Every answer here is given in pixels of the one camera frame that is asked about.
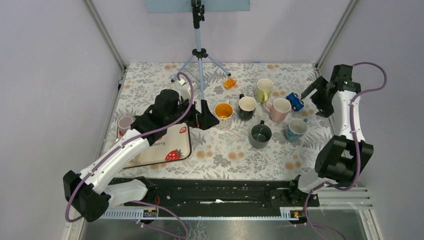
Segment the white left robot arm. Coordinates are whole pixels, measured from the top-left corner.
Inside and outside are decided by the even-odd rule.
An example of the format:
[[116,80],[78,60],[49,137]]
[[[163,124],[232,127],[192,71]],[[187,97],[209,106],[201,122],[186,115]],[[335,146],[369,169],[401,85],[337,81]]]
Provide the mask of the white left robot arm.
[[[162,90],[154,103],[142,115],[135,117],[114,148],[80,172],[70,170],[63,176],[66,221],[73,223],[83,218],[93,222],[109,207],[133,201],[144,206],[152,204],[155,192],[141,180],[118,184],[110,182],[130,160],[163,137],[168,128],[186,124],[191,128],[208,130],[219,122],[209,110],[206,100],[201,101],[201,111],[197,111],[192,98],[183,99],[175,90]],[[75,209],[80,216],[71,219],[70,209]]]

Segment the yellow mug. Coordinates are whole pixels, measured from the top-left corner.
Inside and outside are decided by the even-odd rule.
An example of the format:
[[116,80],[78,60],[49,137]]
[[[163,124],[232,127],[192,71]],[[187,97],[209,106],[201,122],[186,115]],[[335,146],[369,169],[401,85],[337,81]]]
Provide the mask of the yellow mug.
[[274,83],[267,78],[262,78],[256,82],[255,98],[260,103],[267,102],[274,89]]

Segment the black mug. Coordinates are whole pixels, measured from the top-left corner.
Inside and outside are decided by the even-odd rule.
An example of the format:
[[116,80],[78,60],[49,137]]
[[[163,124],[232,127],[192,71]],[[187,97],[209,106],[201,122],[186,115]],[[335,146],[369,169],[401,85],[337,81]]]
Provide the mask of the black mug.
[[242,121],[252,119],[257,107],[257,102],[253,97],[245,96],[243,93],[239,95],[238,116]]

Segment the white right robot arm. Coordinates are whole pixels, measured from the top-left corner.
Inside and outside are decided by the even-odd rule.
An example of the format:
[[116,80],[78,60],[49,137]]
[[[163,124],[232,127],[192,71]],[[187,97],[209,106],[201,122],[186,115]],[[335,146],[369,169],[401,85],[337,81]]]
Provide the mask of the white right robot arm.
[[293,206],[301,205],[306,193],[319,186],[349,190],[374,153],[373,145],[366,143],[362,134],[362,90],[352,73],[351,65],[335,65],[330,80],[320,76],[300,95],[301,99],[310,97],[318,116],[331,120],[333,137],[317,155],[314,171],[298,176],[297,186],[287,191],[287,201]]

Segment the pink mug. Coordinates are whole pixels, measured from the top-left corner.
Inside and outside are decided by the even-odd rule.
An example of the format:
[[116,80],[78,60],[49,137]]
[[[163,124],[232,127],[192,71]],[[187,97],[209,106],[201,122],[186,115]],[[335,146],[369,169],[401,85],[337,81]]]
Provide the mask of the pink mug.
[[283,122],[292,109],[290,101],[285,98],[268,100],[264,103],[264,107],[269,112],[270,119],[275,123]]

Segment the floral mug orange inside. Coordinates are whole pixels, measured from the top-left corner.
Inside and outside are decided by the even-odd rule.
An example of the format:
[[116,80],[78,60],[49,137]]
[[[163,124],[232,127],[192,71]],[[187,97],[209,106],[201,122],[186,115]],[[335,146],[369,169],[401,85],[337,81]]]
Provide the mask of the floral mug orange inside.
[[221,131],[227,131],[232,126],[232,117],[234,109],[228,102],[222,102],[215,106],[214,114],[219,120],[219,124],[216,126]]

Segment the grey mug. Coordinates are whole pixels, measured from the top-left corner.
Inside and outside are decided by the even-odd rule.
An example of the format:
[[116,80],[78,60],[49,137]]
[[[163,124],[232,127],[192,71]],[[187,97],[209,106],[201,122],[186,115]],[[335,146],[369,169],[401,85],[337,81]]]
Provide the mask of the grey mug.
[[272,130],[261,120],[248,133],[250,145],[255,149],[263,149],[268,145],[272,138]]

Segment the blue mug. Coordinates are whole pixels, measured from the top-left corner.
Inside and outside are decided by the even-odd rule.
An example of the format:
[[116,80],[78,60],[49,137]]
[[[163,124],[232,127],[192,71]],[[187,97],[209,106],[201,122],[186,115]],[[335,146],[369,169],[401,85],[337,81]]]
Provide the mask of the blue mug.
[[289,142],[298,141],[308,130],[308,119],[293,118],[289,121],[285,137]]

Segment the purple cup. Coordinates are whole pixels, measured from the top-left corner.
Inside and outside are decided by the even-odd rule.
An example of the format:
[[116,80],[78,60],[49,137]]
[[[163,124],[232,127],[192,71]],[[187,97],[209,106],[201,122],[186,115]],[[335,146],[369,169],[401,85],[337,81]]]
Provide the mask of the purple cup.
[[117,138],[121,138],[128,129],[130,129],[131,124],[135,121],[134,116],[124,115],[117,121]]

